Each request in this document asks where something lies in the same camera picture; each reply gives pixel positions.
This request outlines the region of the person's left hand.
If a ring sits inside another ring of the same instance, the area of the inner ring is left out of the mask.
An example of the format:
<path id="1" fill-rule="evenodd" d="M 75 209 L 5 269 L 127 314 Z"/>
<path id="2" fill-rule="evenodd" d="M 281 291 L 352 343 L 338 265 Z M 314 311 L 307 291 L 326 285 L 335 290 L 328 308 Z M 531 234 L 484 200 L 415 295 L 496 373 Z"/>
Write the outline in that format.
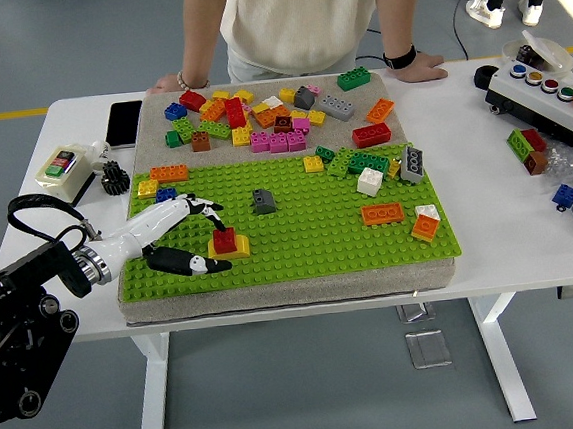
<path id="1" fill-rule="evenodd" d="M 390 72 L 396 79 L 405 83 L 441 80 L 448 76 L 448 72 L 440 67 L 444 62 L 445 59 L 441 55 L 418 52 L 416 58 L 406 68 L 390 70 Z"/>

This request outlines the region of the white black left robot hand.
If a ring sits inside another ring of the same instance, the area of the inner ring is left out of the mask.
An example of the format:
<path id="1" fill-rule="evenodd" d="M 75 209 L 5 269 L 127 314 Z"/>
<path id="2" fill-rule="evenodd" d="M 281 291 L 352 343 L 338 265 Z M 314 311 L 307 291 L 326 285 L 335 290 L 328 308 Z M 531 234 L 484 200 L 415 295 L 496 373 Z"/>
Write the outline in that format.
<path id="1" fill-rule="evenodd" d="M 222 208 L 193 194 L 182 194 L 149 206 L 129 219 L 122 229 L 89 244 L 105 264 L 101 280 L 106 283 L 117 278 L 128 259 L 139 257 L 144 258 L 151 269 L 174 275 L 198 276 L 230 270 L 232 263 L 227 260 L 216 261 L 186 250 L 154 245 L 161 236 L 195 214 L 205 216 L 218 231 L 224 232 L 226 228 L 217 214 Z"/>

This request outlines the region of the person's right hand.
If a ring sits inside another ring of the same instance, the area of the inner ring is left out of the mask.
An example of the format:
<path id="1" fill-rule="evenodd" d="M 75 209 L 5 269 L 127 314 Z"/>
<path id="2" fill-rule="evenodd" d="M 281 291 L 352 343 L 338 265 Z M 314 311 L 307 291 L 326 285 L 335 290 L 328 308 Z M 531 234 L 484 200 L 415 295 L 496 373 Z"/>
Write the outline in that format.
<path id="1" fill-rule="evenodd" d="M 165 74 L 153 85 L 153 87 L 146 90 L 147 95 L 163 94 L 167 92 L 178 92 L 182 88 L 178 81 L 177 74 Z"/>

